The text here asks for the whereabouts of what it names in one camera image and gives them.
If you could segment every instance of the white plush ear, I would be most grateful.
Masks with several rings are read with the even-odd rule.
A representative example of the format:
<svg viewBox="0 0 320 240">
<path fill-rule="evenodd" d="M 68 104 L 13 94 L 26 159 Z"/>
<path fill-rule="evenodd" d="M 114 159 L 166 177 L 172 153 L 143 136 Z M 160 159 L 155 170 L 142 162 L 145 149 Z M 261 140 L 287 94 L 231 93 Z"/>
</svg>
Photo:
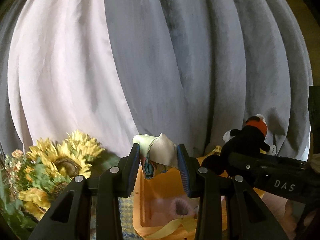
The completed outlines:
<svg viewBox="0 0 320 240">
<path fill-rule="evenodd" d="M 227 142 L 228 140 L 230 140 L 231 139 L 230 131 L 227 131 L 222 137 L 222 139 L 224 140 L 224 142 Z"/>
<path fill-rule="evenodd" d="M 277 154 L 277 147 L 275 145 L 270 146 L 270 151 L 268 151 L 267 154 L 275 156 Z"/>
<path fill-rule="evenodd" d="M 264 118 L 264 116 L 262 114 L 256 114 L 257 117 L 259 117 L 264 123 L 266 124 L 266 119 Z"/>
</svg>

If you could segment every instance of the pink object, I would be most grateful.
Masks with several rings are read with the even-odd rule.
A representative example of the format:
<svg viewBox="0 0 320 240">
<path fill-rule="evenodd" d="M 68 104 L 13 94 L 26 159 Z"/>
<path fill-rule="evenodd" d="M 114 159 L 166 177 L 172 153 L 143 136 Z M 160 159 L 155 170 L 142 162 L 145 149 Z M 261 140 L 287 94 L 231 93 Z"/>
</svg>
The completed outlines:
<svg viewBox="0 0 320 240">
<path fill-rule="evenodd" d="M 178 218 L 194 217 L 196 215 L 189 202 L 183 198 L 175 198 L 172 201 L 169 214 L 173 220 Z"/>
</svg>

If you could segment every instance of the black plush toy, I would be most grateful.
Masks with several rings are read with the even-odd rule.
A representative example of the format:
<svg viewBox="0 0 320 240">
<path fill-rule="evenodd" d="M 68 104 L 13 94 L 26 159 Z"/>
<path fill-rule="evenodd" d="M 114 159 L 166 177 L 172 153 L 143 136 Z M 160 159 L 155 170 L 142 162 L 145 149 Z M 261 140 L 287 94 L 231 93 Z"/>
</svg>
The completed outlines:
<svg viewBox="0 0 320 240">
<path fill-rule="evenodd" d="M 225 133 L 223 139 L 226 143 L 221 149 L 220 156 L 215 154 L 208 156 L 201 166 L 221 175 L 227 167 L 228 156 L 232 152 L 255 157 L 260 154 L 261 149 L 270 155 L 275 155 L 276 146 L 270 147 L 264 142 L 267 130 L 262 115 L 250 117 L 241 130 L 234 129 Z"/>
</svg>

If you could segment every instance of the sunflower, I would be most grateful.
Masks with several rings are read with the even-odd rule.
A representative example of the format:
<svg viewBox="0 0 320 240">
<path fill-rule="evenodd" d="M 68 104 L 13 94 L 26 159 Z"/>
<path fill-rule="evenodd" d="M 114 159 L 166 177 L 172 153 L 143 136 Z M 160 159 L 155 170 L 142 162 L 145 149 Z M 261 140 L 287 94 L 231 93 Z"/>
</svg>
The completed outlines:
<svg viewBox="0 0 320 240">
<path fill-rule="evenodd" d="M 82 154 L 75 156 L 70 152 L 70 147 L 66 141 L 62 145 L 57 144 L 57 148 L 47 138 L 36 142 L 36 146 L 31 146 L 31 152 L 27 152 L 27 157 L 33 161 L 40 158 L 40 161 L 48 167 L 47 172 L 51 176 L 55 176 L 59 172 L 63 176 L 68 175 L 73 178 L 77 175 L 83 175 L 89 178 L 91 164 L 86 163 L 86 159 Z"/>
<path fill-rule="evenodd" d="M 40 221 L 45 214 L 45 210 L 41 209 L 32 202 L 26 202 L 23 206 L 26 211 L 33 215 L 38 221 Z"/>
<path fill-rule="evenodd" d="M 57 150 L 47 155 L 40 153 L 40 159 L 45 164 L 51 173 L 58 171 L 60 174 L 70 178 L 76 175 L 83 175 L 89 178 L 91 164 L 86 163 L 86 159 L 82 155 L 76 157 L 69 150 L 68 144 L 63 141 L 62 145 L 57 145 Z"/>
<path fill-rule="evenodd" d="M 75 156 L 82 155 L 88 161 L 92 161 L 103 151 L 96 138 L 90 138 L 79 130 L 68 134 L 68 139 L 65 141 Z"/>
<path fill-rule="evenodd" d="M 26 211 L 38 220 L 43 217 L 51 205 L 47 193 L 38 188 L 19 192 L 19 199 L 26 202 L 24 204 Z"/>
</svg>

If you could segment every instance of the draped fabric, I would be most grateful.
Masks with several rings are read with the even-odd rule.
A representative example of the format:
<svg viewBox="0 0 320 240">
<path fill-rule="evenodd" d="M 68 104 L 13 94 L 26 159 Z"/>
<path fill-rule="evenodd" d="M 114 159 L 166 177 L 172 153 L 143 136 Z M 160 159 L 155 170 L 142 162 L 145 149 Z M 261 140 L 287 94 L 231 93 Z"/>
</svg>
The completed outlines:
<svg viewBox="0 0 320 240">
<path fill-rule="evenodd" d="M 25 149 L 80 129 L 120 157 L 137 133 L 201 156 L 255 114 L 278 155 L 308 148 L 310 60 L 285 0 L 28 0 L 5 62 Z"/>
<path fill-rule="evenodd" d="M 138 133 L 116 73 L 103 0 L 28 0 L 8 61 L 11 114 L 24 150 L 80 129 L 129 154 Z"/>
<path fill-rule="evenodd" d="M 10 112 L 7 72 L 13 30 L 25 2 L 14 0 L 0 21 L 0 152 L 3 155 L 22 148 Z"/>
</svg>

